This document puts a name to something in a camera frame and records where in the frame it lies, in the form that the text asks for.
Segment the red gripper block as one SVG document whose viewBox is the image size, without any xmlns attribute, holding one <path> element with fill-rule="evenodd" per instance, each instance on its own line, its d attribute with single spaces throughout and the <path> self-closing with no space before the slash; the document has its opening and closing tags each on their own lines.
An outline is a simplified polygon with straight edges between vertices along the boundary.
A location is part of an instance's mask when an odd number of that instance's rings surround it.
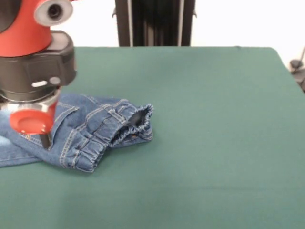
<svg viewBox="0 0 305 229">
<path fill-rule="evenodd" d="M 20 104 L 9 105 L 10 125 L 19 133 L 39 134 L 43 148 L 51 146 L 51 134 L 57 102 L 45 104 Z"/>
</svg>

